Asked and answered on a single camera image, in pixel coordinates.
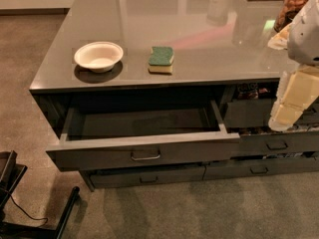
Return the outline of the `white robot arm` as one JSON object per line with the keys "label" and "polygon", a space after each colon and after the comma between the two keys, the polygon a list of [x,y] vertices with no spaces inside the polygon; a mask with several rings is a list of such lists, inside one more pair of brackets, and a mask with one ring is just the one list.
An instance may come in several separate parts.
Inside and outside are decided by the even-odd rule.
{"label": "white robot arm", "polygon": [[268,42],[273,49],[286,45],[288,57],[298,63],[284,71],[268,126],[275,131],[291,128],[319,97],[319,0],[308,0],[293,21]]}

